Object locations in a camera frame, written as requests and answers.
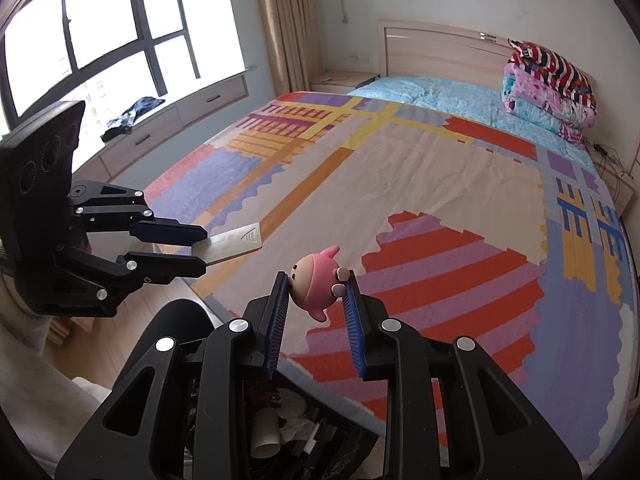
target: curtain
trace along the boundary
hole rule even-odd
[[[316,0],[259,0],[278,95],[310,90],[322,73]]]

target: drawer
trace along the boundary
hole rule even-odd
[[[178,112],[175,107],[171,107],[149,117],[140,126],[134,126],[130,135],[123,136],[100,157],[109,173],[116,176],[181,130],[182,122]]]
[[[327,94],[348,94],[356,89],[355,86],[340,85],[311,85],[313,92],[325,92]]]
[[[175,104],[184,126],[188,126],[220,108],[247,96],[244,77],[234,77],[207,86]]]
[[[95,180],[96,182],[108,182],[111,175],[99,156],[85,162],[71,177],[73,180]]]

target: blue bed sheet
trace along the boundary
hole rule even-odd
[[[596,173],[585,150],[508,114],[504,111],[500,92],[489,88],[433,77],[385,77],[350,92],[350,95],[412,104],[470,119],[540,144]]]

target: pink blanket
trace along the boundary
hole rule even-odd
[[[592,108],[562,97],[558,92],[538,81],[531,74],[508,63],[505,75],[513,74],[515,83],[512,93],[537,106],[571,128],[591,128],[595,122]]]

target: window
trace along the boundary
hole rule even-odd
[[[74,169],[144,96],[183,97],[244,70],[230,0],[31,0],[0,42],[7,129],[57,100],[84,100]]]
[[[137,38],[130,0],[66,0],[78,67]]]
[[[6,67],[18,115],[71,74],[60,0],[33,0],[5,33]]]
[[[4,113],[0,110],[0,139],[9,133],[9,125],[6,123]]]

